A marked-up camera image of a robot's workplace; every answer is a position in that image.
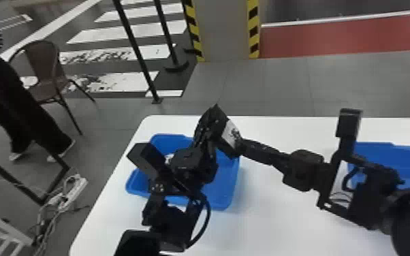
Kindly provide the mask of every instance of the yellow and black striped post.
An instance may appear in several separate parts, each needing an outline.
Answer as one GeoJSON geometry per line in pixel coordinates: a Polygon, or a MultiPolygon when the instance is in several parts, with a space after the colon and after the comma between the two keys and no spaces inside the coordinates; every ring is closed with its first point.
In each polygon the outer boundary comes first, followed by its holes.
{"type": "Polygon", "coordinates": [[[249,58],[259,58],[259,0],[247,0],[249,58]]]}
{"type": "Polygon", "coordinates": [[[195,17],[195,9],[193,0],[183,0],[186,13],[186,22],[191,32],[192,43],[195,50],[197,61],[205,61],[204,52],[202,50],[202,41],[200,40],[199,24],[195,17]]]}

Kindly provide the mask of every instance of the black pants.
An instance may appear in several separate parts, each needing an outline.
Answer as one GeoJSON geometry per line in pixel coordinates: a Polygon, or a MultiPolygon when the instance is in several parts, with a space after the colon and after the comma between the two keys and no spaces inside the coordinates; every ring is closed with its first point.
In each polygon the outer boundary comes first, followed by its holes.
{"type": "Polygon", "coordinates": [[[22,152],[32,140],[52,153],[72,142],[54,119],[24,89],[16,71],[0,58],[0,125],[12,141],[12,152],[22,152]]]}

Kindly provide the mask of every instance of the white sneaker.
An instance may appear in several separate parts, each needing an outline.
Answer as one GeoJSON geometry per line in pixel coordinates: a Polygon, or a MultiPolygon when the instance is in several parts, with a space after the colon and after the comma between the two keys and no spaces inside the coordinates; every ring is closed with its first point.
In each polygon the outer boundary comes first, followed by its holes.
{"type": "MultiPolygon", "coordinates": [[[[75,143],[76,143],[76,140],[72,140],[72,143],[70,143],[70,146],[68,146],[68,148],[65,149],[62,153],[58,154],[58,156],[59,156],[60,158],[64,157],[64,156],[68,153],[68,151],[69,151],[71,148],[73,148],[73,146],[75,146],[75,143]]],[[[52,155],[50,155],[50,156],[46,159],[46,161],[47,161],[48,163],[55,163],[55,162],[56,162],[56,159],[54,159],[54,157],[52,157],[52,155]]]]}
{"type": "Polygon", "coordinates": [[[23,152],[21,152],[21,153],[11,153],[11,154],[9,155],[8,159],[9,159],[11,162],[14,162],[14,161],[18,160],[19,158],[21,158],[22,156],[24,156],[25,153],[27,153],[27,151],[29,151],[29,149],[31,149],[33,145],[35,145],[35,141],[34,141],[34,140],[32,140],[32,141],[30,142],[29,146],[28,146],[23,152]]]}

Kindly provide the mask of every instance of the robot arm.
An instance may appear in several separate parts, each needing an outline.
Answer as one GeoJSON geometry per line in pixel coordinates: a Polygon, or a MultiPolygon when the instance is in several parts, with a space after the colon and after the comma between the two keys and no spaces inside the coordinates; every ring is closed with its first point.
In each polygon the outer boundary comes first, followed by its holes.
{"type": "MultiPolygon", "coordinates": [[[[143,210],[142,224],[151,228],[149,232],[126,231],[121,244],[132,241],[129,246],[131,253],[152,243],[156,244],[158,251],[182,252],[197,242],[210,219],[210,204],[200,190],[215,178],[218,169],[216,149],[219,149],[229,158],[243,156],[273,166],[283,173],[286,185],[302,192],[317,191],[317,207],[320,209],[367,229],[380,229],[391,234],[398,253],[410,255],[410,189],[398,189],[403,180],[396,170],[368,162],[353,153],[361,114],[359,110],[341,110],[336,130],[340,143],[330,163],[326,163],[321,155],[307,150],[287,154],[244,139],[218,106],[204,113],[190,147],[177,150],[169,163],[165,163],[165,157],[153,145],[136,144],[128,158],[150,178],[151,196],[143,210]],[[338,168],[343,161],[354,165],[353,171],[342,181],[342,190],[353,195],[347,207],[331,199],[338,168]],[[366,179],[351,189],[347,186],[348,181],[358,172],[366,174],[366,179]],[[186,211],[169,206],[165,200],[167,195],[188,197],[186,211]],[[205,223],[191,239],[204,207],[207,209],[205,223]],[[145,243],[133,242],[139,239],[145,243]]],[[[127,246],[120,246],[118,251],[123,249],[127,250],[127,246]]],[[[115,256],[119,255],[124,254],[116,252],[115,256]]]]}

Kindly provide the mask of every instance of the wall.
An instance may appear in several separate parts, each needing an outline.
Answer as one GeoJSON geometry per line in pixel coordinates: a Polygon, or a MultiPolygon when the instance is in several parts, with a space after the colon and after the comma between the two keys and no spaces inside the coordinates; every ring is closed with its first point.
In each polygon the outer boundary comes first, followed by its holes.
{"type": "Polygon", "coordinates": [[[248,59],[247,1],[195,0],[206,61],[248,59]]]}

